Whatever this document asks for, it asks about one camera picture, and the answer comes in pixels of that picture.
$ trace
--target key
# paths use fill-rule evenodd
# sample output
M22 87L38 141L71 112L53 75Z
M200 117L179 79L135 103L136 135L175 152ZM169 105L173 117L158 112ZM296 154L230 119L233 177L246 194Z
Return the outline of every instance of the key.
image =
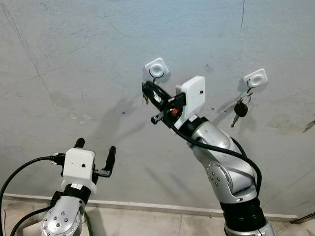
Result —
M242 101L243 101L242 99L238 100L234 107L236 116L234 117L233 123L231 124L232 128L234 127L235 123L238 121L239 117L244 117L247 114L248 107Z

